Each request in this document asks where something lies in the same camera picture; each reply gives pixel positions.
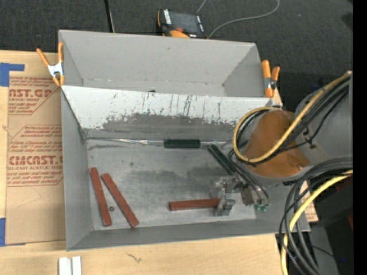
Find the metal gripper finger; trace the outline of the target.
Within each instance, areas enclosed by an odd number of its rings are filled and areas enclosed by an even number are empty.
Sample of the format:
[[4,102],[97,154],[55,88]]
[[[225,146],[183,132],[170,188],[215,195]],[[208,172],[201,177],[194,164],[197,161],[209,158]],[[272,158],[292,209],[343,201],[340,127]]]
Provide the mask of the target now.
[[231,197],[237,186],[236,178],[224,178],[212,183],[210,188],[211,197]]
[[216,208],[213,210],[213,214],[216,217],[228,216],[234,205],[235,200],[233,199],[221,199]]

